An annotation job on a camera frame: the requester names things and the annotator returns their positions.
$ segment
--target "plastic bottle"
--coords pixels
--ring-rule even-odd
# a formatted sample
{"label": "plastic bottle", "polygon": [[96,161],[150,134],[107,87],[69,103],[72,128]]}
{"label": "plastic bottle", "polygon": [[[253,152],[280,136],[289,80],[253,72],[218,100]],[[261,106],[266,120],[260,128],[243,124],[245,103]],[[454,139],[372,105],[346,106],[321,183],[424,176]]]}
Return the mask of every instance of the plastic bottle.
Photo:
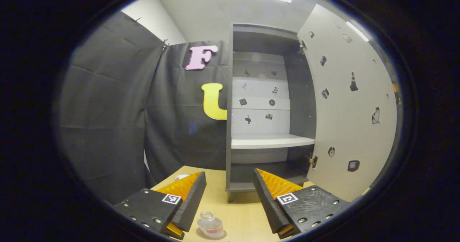
{"label": "plastic bottle", "polygon": [[203,211],[200,214],[200,217],[201,218],[197,221],[197,223],[206,236],[219,238],[224,235],[222,221],[219,218],[214,217],[214,214],[208,211]]}

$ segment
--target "black curtain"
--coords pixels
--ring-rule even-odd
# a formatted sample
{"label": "black curtain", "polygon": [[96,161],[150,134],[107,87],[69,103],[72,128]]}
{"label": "black curtain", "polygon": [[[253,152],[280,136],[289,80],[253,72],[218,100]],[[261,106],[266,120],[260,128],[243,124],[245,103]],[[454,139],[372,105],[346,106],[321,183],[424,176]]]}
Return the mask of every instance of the black curtain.
{"label": "black curtain", "polygon": [[75,50],[59,104],[59,138],[79,177],[118,203],[155,183],[143,162],[145,101],[162,43],[118,12]]}
{"label": "black curtain", "polygon": [[[190,47],[216,45],[202,70],[186,70]],[[145,153],[157,182],[183,165],[225,170],[226,121],[203,111],[201,86],[221,83],[219,106],[227,108],[228,48],[223,41],[171,45],[163,51],[148,94]]]}

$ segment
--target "cabinet door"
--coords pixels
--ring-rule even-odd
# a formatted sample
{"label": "cabinet door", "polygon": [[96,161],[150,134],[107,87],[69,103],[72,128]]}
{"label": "cabinet door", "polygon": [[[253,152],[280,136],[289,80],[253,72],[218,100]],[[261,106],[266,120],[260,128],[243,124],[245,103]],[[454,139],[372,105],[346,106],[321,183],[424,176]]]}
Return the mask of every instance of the cabinet door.
{"label": "cabinet door", "polygon": [[382,170],[396,132],[396,98],[373,49],[342,18],[316,5],[298,33],[312,72],[317,132],[307,178],[345,201]]}

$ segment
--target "table surface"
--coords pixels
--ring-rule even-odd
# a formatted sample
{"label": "table surface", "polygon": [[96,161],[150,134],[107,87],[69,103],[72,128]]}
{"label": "table surface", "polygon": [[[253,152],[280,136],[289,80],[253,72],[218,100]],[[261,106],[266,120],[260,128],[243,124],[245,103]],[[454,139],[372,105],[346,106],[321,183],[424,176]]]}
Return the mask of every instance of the table surface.
{"label": "table surface", "polygon": [[[203,235],[198,227],[197,220],[200,219],[202,211],[210,211],[217,218],[222,220],[225,236],[219,241],[222,242],[253,242],[279,241],[277,234],[272,234],[267,216],[263,210],[260,199],[256,192],[238,193],[235,201],[228,203],[228,192],[225,191],[225,170],[212,170],[198,167],[183,166],[174,174],[151,188],[158,190],[172,182],[177,175],[193,174],[204,171],[206,173],[207,186],[205,188],[200,206],[198,207],[195,220],[186,232],[184,242],[216,240]],[[313,185],[307,181],[304,187]]]}

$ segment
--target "cabinet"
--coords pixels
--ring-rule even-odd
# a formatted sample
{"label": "cabinet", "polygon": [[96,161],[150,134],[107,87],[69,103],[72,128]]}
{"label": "cabinet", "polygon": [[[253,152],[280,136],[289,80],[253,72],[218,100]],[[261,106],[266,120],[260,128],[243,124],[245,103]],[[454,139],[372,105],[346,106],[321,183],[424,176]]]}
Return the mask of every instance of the cabinet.
{"label": "cabinet", "polygon": [[296,33],[233,23],[229,52],[226,190],[254,191],[254,168],[307,181],[316,102]]}

